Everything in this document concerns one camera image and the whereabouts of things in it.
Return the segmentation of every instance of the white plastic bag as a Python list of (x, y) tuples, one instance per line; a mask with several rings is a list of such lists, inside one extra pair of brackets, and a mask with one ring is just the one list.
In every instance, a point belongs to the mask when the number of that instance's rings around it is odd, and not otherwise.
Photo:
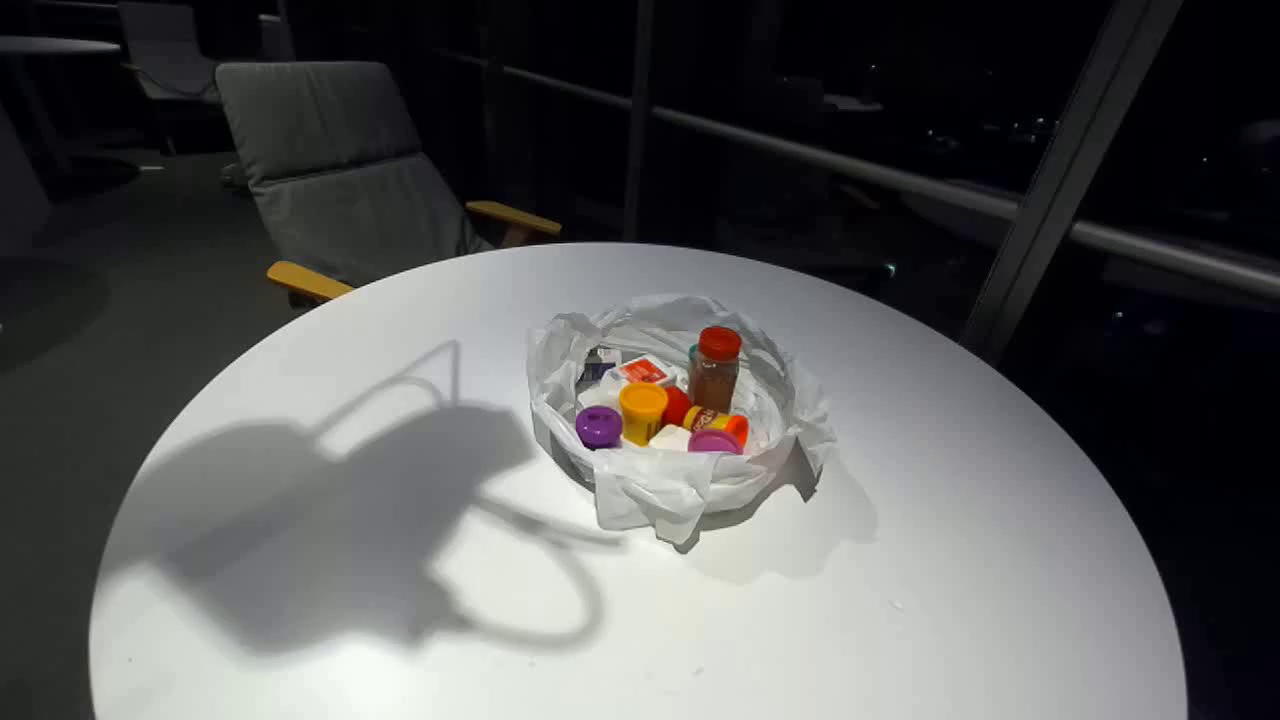
[[(699, 330), (728, 325), (743, 338), (743, 364), (732, 408), (750, 415), (743, 458), (604, 449), (588, 454), (571, 429), (575, 379), (594, 346), (647, 354), (675, 369)], [(750, 322), (724, 314), (706, 298), (647, 298), (594, 322), (557, 316), (529, 350), (529, 400), (535, 441), (565, 472), (594, 488), (601, 528), (651, 528), (669, 544), (688, 544), (705, 517), (743, 514), (777, 483), (815, 488), (832, 469), (826, 408), (812, 375), (787, 359)]]

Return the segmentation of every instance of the plastic bag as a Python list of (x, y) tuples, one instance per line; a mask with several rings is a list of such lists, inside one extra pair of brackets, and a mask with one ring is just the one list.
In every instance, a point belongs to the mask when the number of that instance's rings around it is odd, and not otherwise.
[[(743, 338), (732, 408), (750, 415), (743, 458), (604, 449), (588, 454), (571, 429), (575, 379), (594, 346), (647, 354), (671, 369), (688, 364), (699, 330), (728, 325)], [(535, 441), (567, 477), (594, 492), (594, 521), (609, 532), (651, 528), (688, 544), (705, 517), (743, 514), (777, 483), (815, 488), (832, 469), (826, 408), (812, 375), (787, 359), (750, 322), (706, 298), (647, 298), (594, 322), (557, 316), (529, 350), (529, 400)]]

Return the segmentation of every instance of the table top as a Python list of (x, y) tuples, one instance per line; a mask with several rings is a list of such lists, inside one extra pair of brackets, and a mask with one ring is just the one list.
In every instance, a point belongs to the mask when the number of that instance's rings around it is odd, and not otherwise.
[[(675, 551), (529, 438), (557, 314), (705, 292), (823, 385), (838, 472)], [(226, 364), (160, 438), (91, 602), (100, 720), (1181, 720), (1152, 555), (1086, 458), (924, 325), (757, 261), (429, 266)]]
[(84, 38), (0, 38), (0, 56), (111, 56), (118, 44)]

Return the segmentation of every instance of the wooden armrest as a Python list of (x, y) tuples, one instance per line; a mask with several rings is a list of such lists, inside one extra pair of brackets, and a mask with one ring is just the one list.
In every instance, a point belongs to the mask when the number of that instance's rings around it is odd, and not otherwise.
[(491, 223), (511, 223), (511, 229), (529, 229), (541, 238), (558, 238), (558, 223), (546, 217), (532, 217), (522, 209), (501, 206), (501, 202), (467, 202), (467, 212)]
[(314, 298), (314, 299), (335, 299), (335, 298), (351, 292), (351, 285), (330, 279), (330, 276), (322, 276), (322, 271), (314, 271), (307, 266), (295, 266), (295, 261), (276, 261), (268, 269), (268, 279), (285, 285), (290, 292)]

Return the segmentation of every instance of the floor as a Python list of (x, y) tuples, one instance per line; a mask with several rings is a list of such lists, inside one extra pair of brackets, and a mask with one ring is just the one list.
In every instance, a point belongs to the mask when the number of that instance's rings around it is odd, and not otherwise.
[[(97, 551), (133, 469), (231, 358), (290, 309), (222, 156), (165, 159), (61, 209), (38, 249), (0, 261), (0, 717), (87, 720), (84, 622)], [(1197, 720), (1274, 717), (1280, 593), (1264, 535), (1274, 492), (1242, 509), (1219, 480), (1133, 499), (1169, 576)]]
[(100, 535), (160, 429), (288, 322), (222, 156), (63, 209), (0, 266), (0, 717), (87, 717), (84, 617)]

